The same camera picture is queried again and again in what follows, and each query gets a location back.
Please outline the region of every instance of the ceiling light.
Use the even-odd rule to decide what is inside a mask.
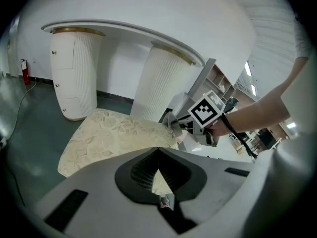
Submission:
[[[253,95],[256,96],[257,93],[256,93],[256,88],[255,88],[255,86],[254,86],[254,85],[251,85],[251,88],[252,88],[252,93],[253,93]]]
[[[249,67],[249,64],[248,62],[246,62],[246,65],[244,65],[244,68],[246,69],[247,71],[247,75],[252,77],[252,74],[251,74],[251,71],[250,71],[250,67]]]
[[[292,123],[290,123],[289,125],[287,125],[287,127],[288,127],[289,129],[294,128],[294,127],[296,127],[296,123],[292,122]]]

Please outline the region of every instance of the beige floral cloth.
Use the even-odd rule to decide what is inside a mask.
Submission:
[[[178,149],[173,131],[161,123],[96,109],[71,137],[59,160],[58,172],[69,177],[90,163],[148,147]],[[160,176],[156,179],[163,185]]]

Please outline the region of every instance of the black cable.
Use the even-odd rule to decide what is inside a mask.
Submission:
[[[22,202],[23,206],[25,206],[25,203],[24,203],[22,194],[21,194],[20,189],[19,189],[18,180],[16,179],[15,174],[13,173],[13,171],[11,170],[11,168],[9,167],[9,165],[6,163],[6,161],[4,161],[4,164],[6,165],[6,168],[8,169],[8,171],[10,172],[10,174],[13,176],[14,182],[15,182],[16,190],[18,191],[18,194],[19,194],[19,197],[20,197],[20,199],[21,199],[21,202]]]
[[[237,137],[237,139],[240,140],[241,144],[246,148],[247,153],[250,155],[250,157],[257,158],[258,156],[253,153],[248,146],[248,144],[243,140],[243,138],[234,130],[234,128],[229,123],[228,119],[226,118],[225,114],[221,115],[221,120],[223,121],[224,125],[227,126],[227,128]]]

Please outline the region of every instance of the curved white table top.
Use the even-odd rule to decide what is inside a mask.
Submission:
[[[90,28],[102,32],[107,37],[137,43],[146,47],[152,47],[153,44],[164,45],[184,54],[196,67],[206,65],[203,57],[191,47],[167,35],[144,27],[109,20],[81,19],[52,22],[44,25],[41,29],[45,32],[52,32],[54,29],[61,27]]]

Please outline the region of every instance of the electrical cord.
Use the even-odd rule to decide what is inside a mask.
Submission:
[[[239,139],[241,144],[246,148],[247,153],[249,154],[250,157],[253,157],[254,159],[257,159],[257,155],[251,151],[250,147],[248,144],[243,140],[243,138],[234,130],[234,128],[231,126],[229,123],[228,119],[226,118],[225,114],[221,115],[221,120],[223,121],[224,125],[227,126],[227,128]]]
[[[26,96],[26,94],[27,94],[29,91],[31,91],[31,90],[36,86],[36,83],[37,83],[36,77],[34,77],[34,78],[35,78],[35,83],[34,83],[34,85],[33,85],[29,90],[27,90],[27,91],[24,93],[24,95],[23,95],[23,97],[22,97],[22,99],[21,99],[21,101],[20,101],[20,103],[19,103],[19,107],[18,107],[18,111],[17,111],[17,113],[16,113],[16,119],[15,119],[15,122],[14,122],[13,130],[12,130],[10,136],[8,137],[7,142],[9,142],[9,140],[12,138],[12,136],[13,136],[13,134],[14,134],[14,131],[15,131],[15,128],[16,128],[16,125],[17,125],[17,122],[18,122],[18,116],[19,116],[21,104],[22,104],[22,101],[24,100],[24,97]],[[23,197],[22,197],[22,194],[21,194],[19,185],[18,185],[18,180],[17,180],[17,178],[16,178],[14,172],[11,170],[11,168],[9,167],[9,165],[7,164],[6,161],[4,162],[4,164],[6,165],[6,168],[8,169],[9,173],[13,176],[13,179],[14,179],[14,182],[15,182],[16,190],[17,190],[17,192],[18,192],[18,194],[19,194],[19,197],[20,197],[20,199],[21,199],[21,202],[22,202],[23,206],[25,206],[25,203],[24,203],[24,200],[23,200]]]

